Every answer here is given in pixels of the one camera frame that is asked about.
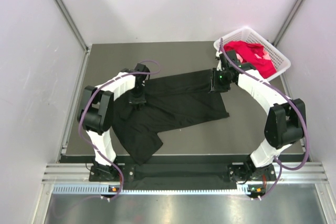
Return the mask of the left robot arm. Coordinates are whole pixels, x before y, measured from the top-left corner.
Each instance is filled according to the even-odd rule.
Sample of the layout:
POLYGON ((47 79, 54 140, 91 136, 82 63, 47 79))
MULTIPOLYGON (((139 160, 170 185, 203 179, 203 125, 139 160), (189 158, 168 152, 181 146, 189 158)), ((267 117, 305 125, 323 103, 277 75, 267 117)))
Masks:
POLYGON ((128 104, 131 108, 143 107, 146 103, 144 82, 150 75, 149 68, 140 62, 134 69, 123 69, 111 80, 97 86, 87 86, 83 90, 77 114, 78 133, 88 134, 88 142, 95 152, 89 175, 91 182, 111 182, 122 178, 115 163, 117 155, 110 136, 113 106, 118 98, 129 91, 128 104))

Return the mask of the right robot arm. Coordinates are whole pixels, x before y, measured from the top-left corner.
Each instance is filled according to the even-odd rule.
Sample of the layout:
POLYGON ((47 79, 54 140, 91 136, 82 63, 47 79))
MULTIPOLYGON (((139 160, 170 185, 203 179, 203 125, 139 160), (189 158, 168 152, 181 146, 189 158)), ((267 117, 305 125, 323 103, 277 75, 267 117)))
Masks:
POLYGON ((292 100, 276 90, 250 63, 241 63, 235 51, 218 52, 219 61, 212 69, 211 92, 227 92, 235 84, 263 108, 267 115, 264 140, 244 163, 247 179, 264 174, 275 157, 305 136, 306 108, 300 100, 292 100))

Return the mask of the black t shirt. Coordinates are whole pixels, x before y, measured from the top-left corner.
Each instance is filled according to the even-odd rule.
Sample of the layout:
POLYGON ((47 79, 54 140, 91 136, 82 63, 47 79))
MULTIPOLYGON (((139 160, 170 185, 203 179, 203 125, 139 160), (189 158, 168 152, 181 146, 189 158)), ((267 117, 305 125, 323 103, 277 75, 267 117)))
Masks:
POLYGON ((129 103, 128 93, 117 98, 112 128, 137 164, 162 147, 158 133, 229 117, 221 94, 210 91, 211 75, 201 70, 148 80, 140 109, 129 103))

